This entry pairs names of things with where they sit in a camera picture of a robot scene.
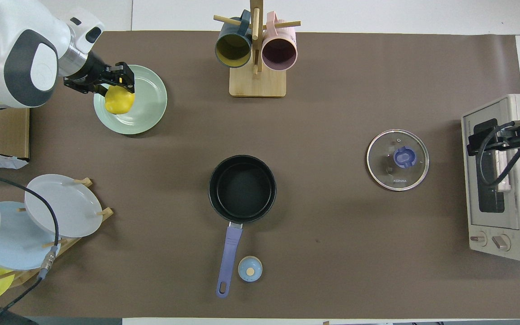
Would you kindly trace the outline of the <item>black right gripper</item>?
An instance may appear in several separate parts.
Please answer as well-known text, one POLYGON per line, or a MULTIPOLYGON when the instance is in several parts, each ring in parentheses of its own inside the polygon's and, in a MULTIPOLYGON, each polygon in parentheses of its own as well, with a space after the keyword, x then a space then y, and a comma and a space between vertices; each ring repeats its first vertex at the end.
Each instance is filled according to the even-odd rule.
MULTIPOLYGON (((485 120, 482 123, 476 124, 473 129, 473 134, 468 136, 467 155, 476 156, 478 154, 478 147, 494 129, 498 126, 497 119, 485 120)), ((504 136, 493 135, 485 147, 507 147, 508 140, 504 136)))

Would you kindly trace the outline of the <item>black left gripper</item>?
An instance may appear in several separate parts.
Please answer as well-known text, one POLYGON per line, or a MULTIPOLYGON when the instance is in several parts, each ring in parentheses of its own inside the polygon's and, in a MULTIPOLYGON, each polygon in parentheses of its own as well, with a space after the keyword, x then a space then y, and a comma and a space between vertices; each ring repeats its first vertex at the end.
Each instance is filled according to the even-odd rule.
POLYGON ((135 76, 132 69, 125 62, 118 62, 115 66, 94 63, 86 64, 76 74, 64 77, 64 86, 82 94, 107 94, 109 89, 106 85, 134 94, 135 76))

